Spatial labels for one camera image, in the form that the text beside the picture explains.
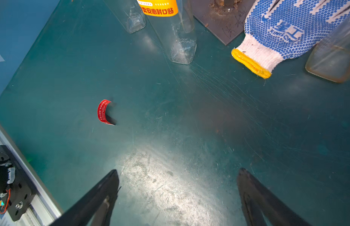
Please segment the clear bottle with cork stopper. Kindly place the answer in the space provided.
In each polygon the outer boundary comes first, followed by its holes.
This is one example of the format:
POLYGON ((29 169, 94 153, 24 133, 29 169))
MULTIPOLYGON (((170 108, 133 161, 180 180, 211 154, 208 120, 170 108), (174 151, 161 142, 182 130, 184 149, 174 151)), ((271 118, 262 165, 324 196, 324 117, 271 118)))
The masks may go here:
POLYGON ((104 0, 124 29, 133 34, 146 26, 146 19, 137 1, 104 0))

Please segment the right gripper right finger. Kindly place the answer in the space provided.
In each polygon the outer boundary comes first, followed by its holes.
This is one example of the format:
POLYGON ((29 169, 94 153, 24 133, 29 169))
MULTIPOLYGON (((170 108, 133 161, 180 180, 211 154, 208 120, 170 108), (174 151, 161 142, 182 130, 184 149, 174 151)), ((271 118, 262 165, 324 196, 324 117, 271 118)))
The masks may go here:
POLYGON ((266 226, 266 218, 273 226, 309 225, 245 168, 239 170, 237 185, 248 226, 266 226))

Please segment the red bottle label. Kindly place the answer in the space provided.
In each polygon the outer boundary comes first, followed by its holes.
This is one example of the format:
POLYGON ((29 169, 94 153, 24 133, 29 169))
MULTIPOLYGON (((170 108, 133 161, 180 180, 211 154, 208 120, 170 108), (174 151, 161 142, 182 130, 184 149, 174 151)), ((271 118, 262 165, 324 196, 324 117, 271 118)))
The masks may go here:
POLYGON ((115 119, 113 119, 112 117, 109 116, 109 114, 107 114, 107 110, 109 109, 109 105, 112 102, 109 100, 102 100, 97 108, 97 117, 99 119, 99 121, 101 121, 104 124, 108 124, 108 125, 116 125, 116 121, 115 119))

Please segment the clear bottle with black cap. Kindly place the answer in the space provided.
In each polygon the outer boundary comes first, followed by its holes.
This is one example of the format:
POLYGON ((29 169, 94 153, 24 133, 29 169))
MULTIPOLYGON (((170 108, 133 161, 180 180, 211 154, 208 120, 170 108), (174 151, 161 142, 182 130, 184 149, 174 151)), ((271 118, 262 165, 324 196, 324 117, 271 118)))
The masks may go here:
POLYGON ((172 17, 147 16, 164 53, 170 61, 188 65, 195 56, 197 36, 191 1, 176 0, 178 14, 172 17))

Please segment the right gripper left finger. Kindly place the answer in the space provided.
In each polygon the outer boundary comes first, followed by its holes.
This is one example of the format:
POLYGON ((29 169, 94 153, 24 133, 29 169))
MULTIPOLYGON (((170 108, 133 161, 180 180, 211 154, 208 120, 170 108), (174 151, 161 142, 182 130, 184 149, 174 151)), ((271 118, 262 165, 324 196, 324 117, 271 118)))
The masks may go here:
POLYGON ((111 170, 52 226, 108 226, 119 192, 117 170, 111 170))

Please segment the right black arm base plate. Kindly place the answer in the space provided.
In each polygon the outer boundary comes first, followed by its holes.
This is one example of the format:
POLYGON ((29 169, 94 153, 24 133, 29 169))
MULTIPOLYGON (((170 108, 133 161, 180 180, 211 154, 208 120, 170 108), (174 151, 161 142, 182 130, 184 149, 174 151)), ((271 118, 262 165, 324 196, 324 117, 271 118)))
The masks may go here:
POLYGON ((18 222, 34 197, 34 186, 6 145, 0 145, 0 214, 18 222))

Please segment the orange yellow bottle label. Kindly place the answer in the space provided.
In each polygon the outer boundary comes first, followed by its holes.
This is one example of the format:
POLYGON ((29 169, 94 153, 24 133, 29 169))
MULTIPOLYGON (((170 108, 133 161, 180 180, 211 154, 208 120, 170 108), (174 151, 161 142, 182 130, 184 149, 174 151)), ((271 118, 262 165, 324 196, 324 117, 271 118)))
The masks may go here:
POLYGON ((137 0, 143 13, 154 17, 172 17, 178 14, 176 0, 137 0))

